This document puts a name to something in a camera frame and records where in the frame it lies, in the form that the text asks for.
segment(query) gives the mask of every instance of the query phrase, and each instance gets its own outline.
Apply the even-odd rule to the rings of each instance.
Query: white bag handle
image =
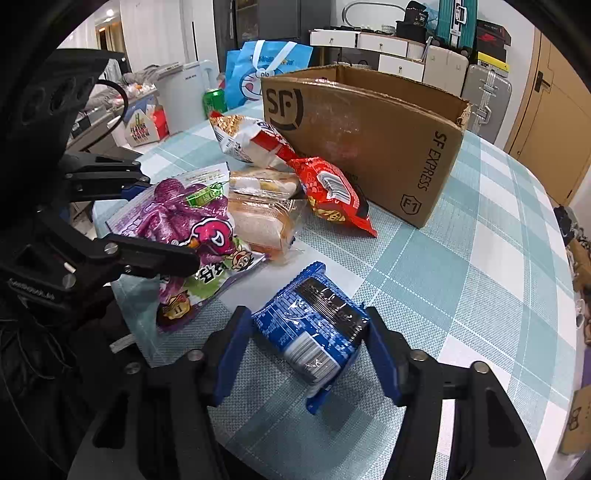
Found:
[[[255,45],[254,54],[252,55],[252,66],[255,68],[256,76],[259,78],[261,76],[263,76],[263,77],[273,76],[275,74],[276,68],[281,64],[281,62],[283,62],[283,60],[285,60],[287,58],[287,56],[290,54],[290,52],[297,45],[297,43],[294,41],[287,42],[287,44],[285,44],[285,46],[281,49],[281,51],[275,56],[275,58],[273,59],[271,64],[266,69],[260,69],[258,67],[258,61],[259,61],[259,58],[261,57],[262,46],[264,43],[265,43],[264,40],[258,40]]]

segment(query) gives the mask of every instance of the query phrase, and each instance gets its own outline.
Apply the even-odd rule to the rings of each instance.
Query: table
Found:
[[[238,109],[262,117],[262,105]],[[209,124],[170,137],[141,157],[152,182],[227,160]],[[100,236],[121,200],[97,202]],[[507,390],[544,468],[564,426],[576,344],[566,253],[540,182],[520,163],[465,133],[441,198],[420,230],[371,205],[378,238],[311,218],[287,265],[268,263],[210,303],[183,330],[155,330],[157,281],[123,276],[113,291],[152,365],[199,347],[240,304],[260,308],[305,266],[327,274],[357,302],[374,305],[412,348],[440,362],[486,361]],[[305,385],[261,339],[251,341],[232,395],[210,409],[216,437],[269,479],[381,479],[403,417],[385,398],[362,352],[316,416]],[[433,478],[445,478],[453,401],[444,401]]]

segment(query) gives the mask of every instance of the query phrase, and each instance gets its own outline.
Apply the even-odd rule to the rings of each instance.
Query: barcode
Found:
[[[337,199],[347,205],[351,204],[351,194],[339,176],[327,171],[321,171],[318,173],[317,178],[322,186],[328,190],[328,195],[326,196],[328,200]]]
[[[339,371],[339,364],[308,332],[302,333],[283,352],[285,359],[312,385],[322,385]]]

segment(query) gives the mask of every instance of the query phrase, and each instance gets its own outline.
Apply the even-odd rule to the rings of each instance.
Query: door handle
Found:
[[[234,40],[234,0],[230,0],[230,39]]]
[[[544,86],[546,86],[548,88],[551,86],[548,82],[546,82],[544,80],[544,74],[542,72],[538,71],[538,76],[535,79],[535,86],[534,86],[534,90],[536,92],[540,91],[540,87],[542,86],[542,83],[544,84]]]

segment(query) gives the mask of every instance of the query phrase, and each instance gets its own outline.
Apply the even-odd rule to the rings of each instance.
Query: purple candy bag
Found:
[[[113,233],[141,237],[197,251],[202,265],[233,253],[228,214],[230,173],[226,163],[186,172],[144,190],[114,214]]]
[[[178,329],[222,288],[265,260],[233,234],[228,213],[226,163],[161,181],[114,214],[107,225],[119,235],[193,248],[201,267],[187,278],[160,278],[156,322]]]

